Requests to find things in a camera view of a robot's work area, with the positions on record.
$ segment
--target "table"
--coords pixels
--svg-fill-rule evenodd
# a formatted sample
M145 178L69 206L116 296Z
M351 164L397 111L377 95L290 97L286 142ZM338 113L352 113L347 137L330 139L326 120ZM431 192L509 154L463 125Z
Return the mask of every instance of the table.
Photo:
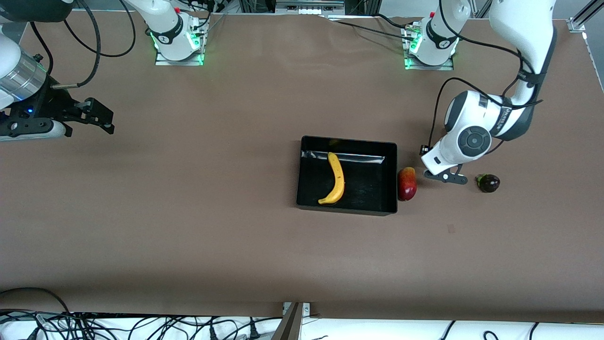
M96 15L103 52L125 49L124 13ZM463 168L500 176L496 193L420 178L397 214L366 217L296 208L301 137L394 142L400 167L421 168L443 81L499 93L517 59L462 42L455 71L405 70L396 38L317 16L229 15L203 67L156 67L135 20L133 51L71 91L115 112L114 135L74 126L72 138L2 144L1 288L44 286L98 312L278 315L310 301L333 318L603 319L604 97L564 21L529 132ZM91 44L86 14L69 21ZM84 79L94 54L62 24L39 29L53 77ZM487 21L464 32L504 44ZM31 31L22 45L43 52ZM463 90L445 89L437 137ZM38 295L3 306L25 298L58 308Z

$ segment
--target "black tray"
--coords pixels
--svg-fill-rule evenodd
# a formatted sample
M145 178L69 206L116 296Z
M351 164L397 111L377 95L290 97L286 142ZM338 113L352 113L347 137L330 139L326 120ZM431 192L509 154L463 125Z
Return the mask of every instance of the black tray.
M386 216L396 212L396 144L302 137L296 203L301 209ZM340 201L320 205L335 182L327 153L338 155L344 173Z

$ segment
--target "banana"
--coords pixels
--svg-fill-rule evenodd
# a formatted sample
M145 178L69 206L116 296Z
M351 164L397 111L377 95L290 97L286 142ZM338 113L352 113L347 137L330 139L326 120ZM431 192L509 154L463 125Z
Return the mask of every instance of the banana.
M332 166L333 176L336 179L335 185L333 185L332 191L325 197L319 200L319 204L331 204L336 203L344 195L344 173L342 172L342 165L339 163L338 156L332 152L327 154L329 165Z

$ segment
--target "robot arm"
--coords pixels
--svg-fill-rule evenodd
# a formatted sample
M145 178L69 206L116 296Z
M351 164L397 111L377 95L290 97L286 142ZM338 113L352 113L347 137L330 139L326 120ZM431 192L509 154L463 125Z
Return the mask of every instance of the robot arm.
M4 22L60 22L74 0L0 0L0 142L71 136L66 122L97 125L112 134L113 112L94 98L78 102L44 67L4 36ZM151 30L155 45L169 60L182 60L200 49L199 19L177 13L168 0L125 0ZM10 115L2 112L10 108Z
M177 13L168 0L125 0L143 17L158 51L169 60L183 60L200 49L199 18Z
M445 116L447 135L422 156L428 168L427 177L447 181L438 175L485 155L493 137L508 141L528 130L534 106L519 106L535 101L550 64L556 44L556 30L551 21L555 2L493 2L491 27L516 47L530 65L522 64L516 92L511 98L496 95L488 98L475 91L465 91L453 99Z
M459 39L450 31L447 24L460 32L470 18L470 3L467 0L444 0L434 16L420 21L422 38L416 49L411 50L419 61L427 65L442 65L449 59Z

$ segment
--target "small eggplant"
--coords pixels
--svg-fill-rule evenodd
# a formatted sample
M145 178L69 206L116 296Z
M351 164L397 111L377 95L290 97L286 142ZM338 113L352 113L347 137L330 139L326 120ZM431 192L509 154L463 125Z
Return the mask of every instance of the small eggplant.
M495 192L499 187L499 177L491 174L482 174L476 176L476 184L482 192Z
M417 192L417 182L415 169L408 166L407 168L399 171L399 199L401 201L408 201L415 196Z

